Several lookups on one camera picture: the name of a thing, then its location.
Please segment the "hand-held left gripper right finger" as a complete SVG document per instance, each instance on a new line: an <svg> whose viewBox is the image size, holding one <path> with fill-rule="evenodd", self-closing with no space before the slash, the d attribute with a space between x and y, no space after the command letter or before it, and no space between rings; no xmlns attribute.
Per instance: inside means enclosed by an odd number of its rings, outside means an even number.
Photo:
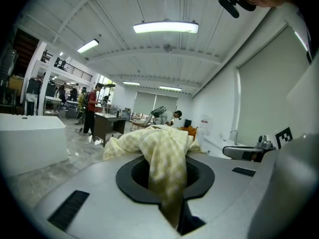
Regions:
<svg viewBox="0 0 319 239"><path fill-rule="evenodd" d="M261 197L255 179L233 172L236 167L255 170L252 162L192 154L191 158L208 165L215 179L207 193L188 201L191 214L205 224L185 235L186 239L245 239Z"/></svg>

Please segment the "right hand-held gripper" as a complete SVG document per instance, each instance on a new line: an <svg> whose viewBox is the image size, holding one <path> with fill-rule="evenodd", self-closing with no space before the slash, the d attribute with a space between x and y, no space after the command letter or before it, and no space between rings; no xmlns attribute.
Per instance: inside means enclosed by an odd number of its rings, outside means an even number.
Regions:
<svg viewBox="0 0 319 239"><path fill-rule="evenodd" d="M225 156L235 160L251 160L254 154L254 161L261 162L266 152L279 150L292 140L292 132L287 127L259 137L256 148L262 149L263 152L258 152L258 149L253 147L241 146L226 146L222 149L222 152Z"/></svg>

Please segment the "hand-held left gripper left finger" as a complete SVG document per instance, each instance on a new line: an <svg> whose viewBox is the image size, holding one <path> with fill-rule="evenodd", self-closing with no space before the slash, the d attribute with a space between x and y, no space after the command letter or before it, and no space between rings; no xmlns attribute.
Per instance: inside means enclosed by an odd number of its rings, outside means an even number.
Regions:
<svg viewBox="0 0 319 239"><path fill-rule="evenodd" d="M157 204L137 203L117 186L118 170L143 160L133 154L88 166L43 197L35 212L48 220L72 193L84 192L88 197L65 234L77 239L177 239Z"/></svg>

